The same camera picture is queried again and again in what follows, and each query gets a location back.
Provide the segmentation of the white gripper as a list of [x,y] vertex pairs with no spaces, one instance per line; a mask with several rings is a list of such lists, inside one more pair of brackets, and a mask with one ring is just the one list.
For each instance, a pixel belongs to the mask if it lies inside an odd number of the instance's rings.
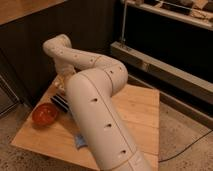
[[59,77],[64,79],[64,88],[66,81],[76,73],[75,68],[72,65],[62,67],[58,70]]

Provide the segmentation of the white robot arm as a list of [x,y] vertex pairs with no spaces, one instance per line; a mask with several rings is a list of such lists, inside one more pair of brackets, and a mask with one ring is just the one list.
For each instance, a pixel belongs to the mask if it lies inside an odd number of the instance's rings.
[[65,94],[101,171],[151,171],[151,166],[121,120],[111,97],[126,85],[125,65],[106,55],[74,49],[61,34],[43,43],[60,73],[79,70],[64,82]]

